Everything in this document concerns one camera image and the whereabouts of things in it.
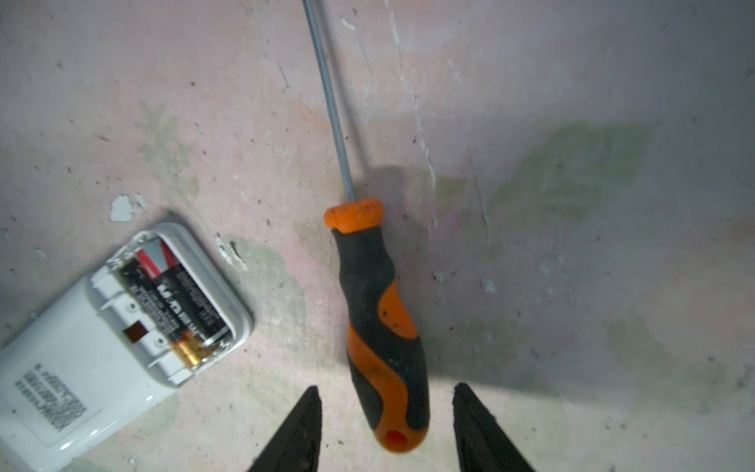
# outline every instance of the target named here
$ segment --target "table surface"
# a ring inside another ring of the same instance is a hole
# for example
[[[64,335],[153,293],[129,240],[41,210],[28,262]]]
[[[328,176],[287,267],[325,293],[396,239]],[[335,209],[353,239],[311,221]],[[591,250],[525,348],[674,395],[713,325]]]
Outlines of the table surface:
[[[244,471],[311,384],[321,469],[457,470],[459,381],[538,470],[750,470],[753,3],[322,10],[357,193],[385,202],[423,338],[427,439],[380,450],[350,382],[322,222],[344,197],[301,3],[4,2],[3,345],[170,214],[256,322],[66,470]]]

